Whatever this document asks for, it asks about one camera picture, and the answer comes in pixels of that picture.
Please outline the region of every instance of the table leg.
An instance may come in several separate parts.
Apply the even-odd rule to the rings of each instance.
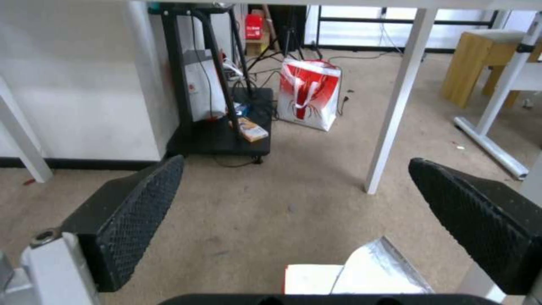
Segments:
[[[436,13],[436,9],[418,9],[416,12],[414,24],[406,43],[401,67],[391,94],[390,104],[386,110],[384,123],[380,130],[369,174],[365,181],[365,190],[368,194],[375,194],[378,188],[380,177],[390,155],[395,134],[397,133],[410,91],[418,73],[418,68],[420,67],[425,44],[429,38]]]
[[[493,280],[476,263],[470,265],[456,292],[458,294],[481,296],[496,303],[501,303],[506,297],[506,294],[495,285]]]
[[[11,99],[11,93],[8,90],[4,80],[0,78],[0,131],[5,131],[7,140],[19,151],[19,158],[32,177],[37,182],[46,182],[53,173],[8,106],[6,100]]]
[[[489,100],[489,104],[484,111],[482,118],[476,127],[463,117],[454,118],[454,123],[465,133],[482,146],[489,154],[497,159],[506,169],[508,169],[517,179],[522,180],[528,174],[528,169],[519,163],[514,157],[501,149],[487,137],[489,128],[495,121],[506,97],[510,93],[514,80],[520,74],[525,66],[527,59],[531,56],[533,50],[528,50],[536,44],[537,39],[542,32],[542,14],[539,12],[534,17],[530,29],[521,41],[525,52],[515,52],[509,64],[505,67],[502,75],[497,82],[495,92]]]

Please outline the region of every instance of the wooden stool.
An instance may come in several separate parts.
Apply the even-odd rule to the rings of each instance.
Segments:
[[[524,35],[525,33],[515,30],[465,31],[461,35],[442,84],[442,97],[465,108],[476,81],[486,66],[492,66],[493,70],[482,93],[488,96],[493,94],[502,71]],[[542,44],[538,43],[528,61],[537,61],[541,51]],[[519,92],[510,91],[505,101],[507,107],[512,107]]]

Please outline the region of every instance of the tripod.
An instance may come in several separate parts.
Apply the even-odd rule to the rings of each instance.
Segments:
[[[293,39],[296,39],[297,40],[297,31],[295,29],[295,26],[294,26],[294,21],[295,21],[295,16],[294,16],[294,10],[292,7],[288,8],[288,25],[286,26],[286,37],[285,37],[285,41],[284,41],[284,45],[282,46],[282,51],[277,51],[271,55],[265,55],[267,53],[267,51],[270,49],[270,47],[272,45],[275,44],[276,41],[279,40],[279,37],[277,36],[275,39],[273,39],[271,41],[271,43],[267,46],[267,48],[265,48],[265,50],[263,50],[262,53],[260,53],[260,55],[258,55],[258,57],[256,57],[256,59],[250,64],[250,66],[248,67],[248,70],[250,70],[252,67],[254,67],[254,65],[256,63],[258,63],[259,61],[261,60],[264,60],[264,59],[267,59],[267,58],[270,58],[270,57],[273,57],[277,54],[280,54],[282,53],[282,56],[284,56],[284,58],[288,57],[288,55],[290,55],[293,59],[297,59],[295,58],[292,54],[289,53],[288,49],[289,49],[289,45],[290,45],[290,40],[292,39],[291,36],[293,36]],[[297,41],[298,45],[297,45],[297,50],[298,50],[298,53],[299,53],[299,58],[301,60],[305,60],[305,57],[303,56],[303,53],[301,52],[301,46],[299,44],[299,41]]]

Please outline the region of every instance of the black cable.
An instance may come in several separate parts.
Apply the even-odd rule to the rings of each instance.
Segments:
[[[262,71],[256,71],[256,72],[250,72],[249,74],[260,74],[260,73],[265,73],[265,72],[271,72],[271,71],[278,71],[278,70],[281,70],[282,68],[273,68],[273,69],[267,69],[267,70],[262,70]]]
[[[263,82],[263,84],[262,84],[259,88],[264,87],[264,86],[267,84],[267,82],[271,79],[271,77],[272,77],[275,73],[278,73],[278,74],[280,75],[280,72],[279,72],[279,71],[273,71],[273,72],[267,77],[267,79]]]
[[[207,71],[205,70],[205,67],[203,66],[201,58],[199,58],[198,50],[196,49],[196,30],[194,29],[194,16],[192,16],[192,41],[194,43],[194,52],[196,52],[196,58],[198,59],[199,65],[203,69],[203,73],[205,73],[205,77],[207,78],[207,84],[209,84],[209,118],[212,119],[212,88],[211,88],[211,80],[209,79],[209,76],[207,75]]]
[[[356,56],[334,56],[334,57],[330,57],[327,59],[328,62],[331,63],[331,60],[333,59],[337,59],[337,58],[350,58],[350,59],[377,59],[377,58],[381,58],[382,56],[388,54],[388,53],[391,53],[391,51],[389,52],[382,52],[378,55],[375,55],[375,56],[368,56],[368,57],[356,57]]]
[[[250,58],[249,60],[247,60],[247,65],[248,65],[249,62],[255,60],[256,58],[257,58],[257,57],[253,57],[253,58]],[[282,60],[276,58],[275,55],[266,57],[266,58],[264,58],[264,59],[260,59],[259,61],[264,61],[264,60],[269,59],[269,58],[274,59],[274,60],[276,60],[276,61],[278,61],[278,62],[282,62]]]
[[[356,56],[334,56],[334,57],[330,57],[327,59],[327,61],[329,63],[331,63],[331,60],[333,59],[338,59],[338,58],[348,58],[348,59],[377,59],[377,58],[380,58],[388,53],[391,53],[391,52],[383,52],[383,53],[380,53],[378,55],[375,55],[375,56],[368,56],[368,57],[356,57]],[[340,97],[340,93],[341,93],[341,89],[343,87],[343,69],[339,66],[336,65],[337,68],[339,68],[340,70],[340,81],[339,81],[339,97]],[[339,101],[337,101],[337,114],[340,115],[340,116],[343,116],[344,114],[344,104],[346,104],[346,102],[349,100],[349,97],[344,97],[343,98],[343,103],[339,106]]]
[[[247,162],[247,163],[241,163],[241,164],[224,164],[224,163],[221,163],[217,159],[216,155],[213,155],[212,158],[215,160],[216,164],[220,165],[221,167],[227,167],[227,168],[239,168],[239,167],[254,164],[254,160],[252,160],[250,162]]]

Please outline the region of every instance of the cardboard box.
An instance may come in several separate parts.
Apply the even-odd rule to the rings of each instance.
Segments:
[[[269,32],[264,31],[262,38],[258,40],[247,39],[247,56],[258,56],[269,45]]]
[[[262,16],[262,18],[263,18],[263,31],[269,32],[269,25],[267,24],[267,20],[266,20],[266,13],[263,10],[257,10],[257,9],[253,9],[250,13],[251,14],[258,14],[258,15]]]

